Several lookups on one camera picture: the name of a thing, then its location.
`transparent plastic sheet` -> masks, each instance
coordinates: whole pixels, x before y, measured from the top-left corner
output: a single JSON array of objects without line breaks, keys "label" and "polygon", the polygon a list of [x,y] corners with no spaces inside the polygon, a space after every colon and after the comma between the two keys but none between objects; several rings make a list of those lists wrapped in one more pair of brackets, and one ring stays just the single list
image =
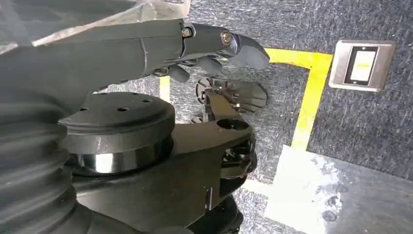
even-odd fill
[{"label": "transparent plastic sheet", "polygon": [[191,0],[44,0],[0,3],[0,55],[17,46],[40,46],[94,27],[181,19]]},{"label": "transparent plastic sheet", "polygon": [[413,183],[284,146],[265,216],[307,234],[411,234]]}]

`plastic wrap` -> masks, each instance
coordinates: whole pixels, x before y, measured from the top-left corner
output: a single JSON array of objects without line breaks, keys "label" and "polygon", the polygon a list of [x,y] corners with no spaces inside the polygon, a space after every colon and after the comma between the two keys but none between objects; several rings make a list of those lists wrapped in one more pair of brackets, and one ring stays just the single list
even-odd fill
[{"label": "plastic wrap", "polygon": [[40,46],[93,27],[186,17],[191,0],[44,0],[0,3],[0,55],[17,46]]}]

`screw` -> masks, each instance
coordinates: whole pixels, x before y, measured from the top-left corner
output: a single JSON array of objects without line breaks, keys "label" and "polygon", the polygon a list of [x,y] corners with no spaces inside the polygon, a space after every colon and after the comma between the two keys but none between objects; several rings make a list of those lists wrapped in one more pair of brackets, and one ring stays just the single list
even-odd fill
[{"label": "screw", "polygon": [[183,28],[181,32],[182,32],[182,36],[185,38],[192,37],[192,30],[190,28]]},{"label": "screw", "polygon": [[225,30],[221,32],[221,41],[224,45],[230,45],[232,41],[232,34]]}]

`stainless steel plate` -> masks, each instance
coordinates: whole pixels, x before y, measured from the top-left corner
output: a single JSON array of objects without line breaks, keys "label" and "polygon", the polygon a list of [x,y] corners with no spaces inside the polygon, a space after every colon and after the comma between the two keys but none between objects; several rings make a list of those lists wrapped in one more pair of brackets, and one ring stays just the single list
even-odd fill
[{"label": "stainless steel plate", "polygon": [[394,48],[394,41],[340,40],[334,53],[330,87],[381,91]]}]

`yellow floor line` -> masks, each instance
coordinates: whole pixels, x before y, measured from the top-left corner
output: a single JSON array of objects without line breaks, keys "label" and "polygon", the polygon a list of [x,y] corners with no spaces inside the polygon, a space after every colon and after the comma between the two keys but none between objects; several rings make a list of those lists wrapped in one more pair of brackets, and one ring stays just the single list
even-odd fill
[{"label": "yellow floor line", "polygon": [[170,77],[159,78],[159,97],[167,102],[170,102]]},{"label": "yellow floor line", "polygon": [[307,150],[314,120],[327,79],[332,55],[266,48],[271,63],[287,63],[310,69],[291,147]]},{"label": "yellow floor line", "polygon": [[264,184],[257,180],[247,179],[241,188],[263,196],[270,196],[272,185]]}]

